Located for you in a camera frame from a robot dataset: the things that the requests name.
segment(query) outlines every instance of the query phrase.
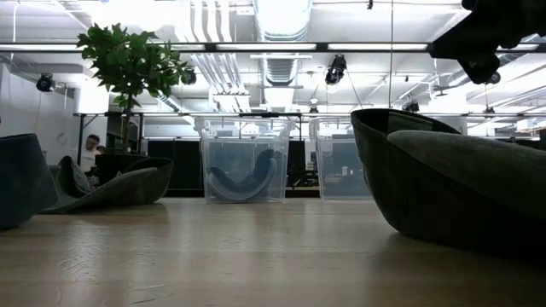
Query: potted plant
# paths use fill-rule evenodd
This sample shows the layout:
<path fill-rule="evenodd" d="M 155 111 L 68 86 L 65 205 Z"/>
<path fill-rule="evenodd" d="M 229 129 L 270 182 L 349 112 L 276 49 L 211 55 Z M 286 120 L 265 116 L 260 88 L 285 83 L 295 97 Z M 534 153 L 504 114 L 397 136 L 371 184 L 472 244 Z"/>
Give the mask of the potted plant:
<path fill-rule="evenodd" d="M 95 24 L 87 34 L 78 35 L 78 47 L 85 47 L 82 58 L 93 61 L 91 69 L 97 70 L 93 77 L 101 80 L 99 86 L 119 93 L 114 102 L 125 109 L 122 129 L 125 153 L 131 110 L 140 107 L 135 97 L 145 90 L 152 97 L 170 96 L 173 85 L 189 81 L 187 62 L 180 61 L 180 53 L 171 50 L 170 42 L 163 45 L 150 42 L 153 36 L 152 32 L 128 34 L 127 28 L 122 30 L 120 24 L 112 25 L 112 29 Z"/>

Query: table surface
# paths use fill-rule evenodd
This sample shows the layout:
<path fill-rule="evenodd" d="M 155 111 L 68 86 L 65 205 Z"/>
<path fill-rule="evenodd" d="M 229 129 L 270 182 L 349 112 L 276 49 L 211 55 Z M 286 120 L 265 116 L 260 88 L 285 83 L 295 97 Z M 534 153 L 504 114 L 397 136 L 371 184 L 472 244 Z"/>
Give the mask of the table surface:
<path fill-rule="evenodd" d="M 371 201 L 37 216 L 0 272 L 2 307 L 546 305 L 545 266 L 404 238 Z"/>

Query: man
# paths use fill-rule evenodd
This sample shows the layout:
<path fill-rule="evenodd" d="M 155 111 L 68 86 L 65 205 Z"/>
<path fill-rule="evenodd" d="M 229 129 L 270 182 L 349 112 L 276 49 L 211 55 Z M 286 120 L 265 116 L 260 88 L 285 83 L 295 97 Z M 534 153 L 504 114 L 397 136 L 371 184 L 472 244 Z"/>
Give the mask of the man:
<path fill-rule="evenodd" d="M 101 142 L 101 138 L 96 135 L 87 136 L 85 146 L 82 148 L 82 160 L 79 167 L 84 173 L 89 173 L 91 168 L 95 166 L 95 148 Z"/>

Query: ceiling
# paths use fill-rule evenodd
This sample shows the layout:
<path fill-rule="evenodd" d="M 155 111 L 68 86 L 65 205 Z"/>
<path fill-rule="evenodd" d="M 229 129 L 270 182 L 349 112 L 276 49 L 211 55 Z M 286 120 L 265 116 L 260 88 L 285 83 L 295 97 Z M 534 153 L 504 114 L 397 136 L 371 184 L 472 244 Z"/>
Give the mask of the ceiling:
<path fill-rule="evenodd" d="M 79 33 L 90 26 L 94 12 L 103 4 L 99 1 L 49 1 L 21 0 L 15 20 L 15 41 L 33 43 L 75 42 Z M 235 41 L 255 41 L 252 1 L 229 0 L 230 30 Z M 391 1 L 375 0 L 372 10 L 367 10 L 368 1 L 314 0 L 311 11 L 308 41 L 311 42 L 432 42 L 449 30 L 468 12 L 461 9 L 457 0 L 396 0 L 393 19 Z M 14 9 L 16 1 L 0 0 L 0 41 L 14 39 Z M 162 0 L 154 3 L 154 12 L 164 25 L 155 32 L 158 39 L 178 41 L 175 27 L 182 18 L 176 1 Z M 127 24 L 130 32 L 140 32 L 139 26 Z M 264 92 L 259 61 L 250 54 L 237 54 L 237 62 L 246 89 L 250 94 L 250 106 L 264 103 Z M 306 111 L 310 99 L 316 98 L 322 112 L 345 113 L 360 107 L 386 107 L 393 103 L 400 107 L 409 98 L 402 96 L 411 91 L 412 98 L 421 105 L 421 110 L 432 106 L 438 92 L 429 91 L 433 85 L 445 85 L 449 76 L 461 70 L 456 61 L 434 61 L 428 54 L 358 54 L 346 55 L 346 76 L 336 89 L 327 89 L 324 72 L 334 54 L 312 54 L 312 59 L 302 60 L 299 73 L 292 85 L 303 86 L 294 91 L 293 105 L 288 109 Z M 183 59 L 190 61 L 188 55 Z M 78 64 L 89 67 L 79 55 L 66 54 L 16 54 L 15 64 L 26 73 L 37 73 L 45 64 Z M 490 85 L 485 95 L 484 85 L 466 84 L 448 90 L 441 104 L 434 103 L 434 112 L 450 112 L 452 104 L 466 101 L 468 111 L 481 112 L 485 104 L 522 95 L 541 87 L 540 80 L 546 77 L 542 67 L 546 65 L 544 55 L 525 55 L 502 67 L 502 82 Z M 199 109 L 199 104 L 209 98 L 209 84 L 198 74 L 194 85 L 179 86 L 174 96 L 188 109 Z M 157 101 L 146 95 L 138 99 L 141 104 L 153 106 Z M 518 112 L 536 106 L 543 100 L 542 92 L 532 98 L 518 101 L 503 112 Z"/>

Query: transparent plastic container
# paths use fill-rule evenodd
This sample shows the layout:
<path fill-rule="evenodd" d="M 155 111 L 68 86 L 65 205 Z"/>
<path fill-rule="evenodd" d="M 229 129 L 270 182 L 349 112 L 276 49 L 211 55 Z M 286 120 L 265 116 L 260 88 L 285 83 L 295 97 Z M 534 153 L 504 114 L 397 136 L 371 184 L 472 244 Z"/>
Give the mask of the transparent plastic container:
<path fill-rule="evenodd" d="M 313 119 L 309 132 L 317 146 L 318 181 L 322 201 L 366 200 L 371 193 L 350 117 Z"/>
<path fill-rule="evenodd" d="M 209 203 L 283 201 L 288 142 L 285 119 L 198 118 Z"/>

